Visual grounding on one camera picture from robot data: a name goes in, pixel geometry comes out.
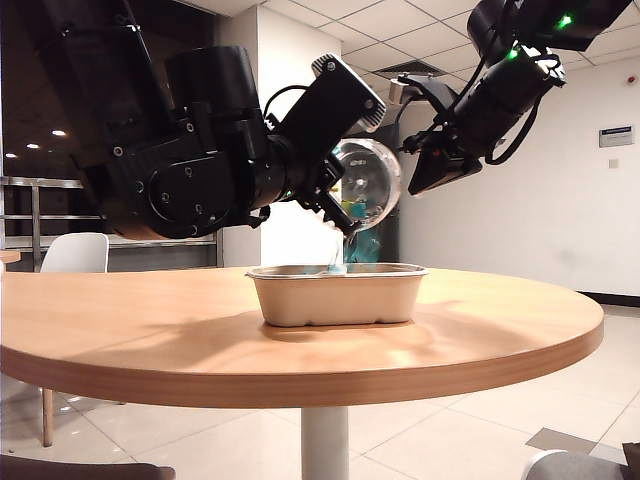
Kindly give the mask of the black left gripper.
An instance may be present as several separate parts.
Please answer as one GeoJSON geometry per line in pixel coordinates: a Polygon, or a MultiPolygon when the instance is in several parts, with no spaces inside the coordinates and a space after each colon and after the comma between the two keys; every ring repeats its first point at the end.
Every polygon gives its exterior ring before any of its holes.
{"type": "Polygon", "coordinates": [[[323,178],[325,160],[357,123],[375,131],[386,113],[384,101],[340,58],[332,53],[314,60],[315,80],[270,134],[284,145],[285,189],[306,208],[324,212],[343,235],[361,226],[328,192],[323,178]]]}

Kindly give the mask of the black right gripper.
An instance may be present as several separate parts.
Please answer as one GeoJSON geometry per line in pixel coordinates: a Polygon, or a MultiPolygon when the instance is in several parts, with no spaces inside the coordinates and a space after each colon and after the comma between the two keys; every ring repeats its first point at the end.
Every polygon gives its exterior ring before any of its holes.
{"type": "Polygon", "coordinates": [[[418,196],[447,183],[479,173],[479,159],[466,152],[448,130],[423,130],[400,144],[404,153],[418,153],[408,192],[418,196]]]}

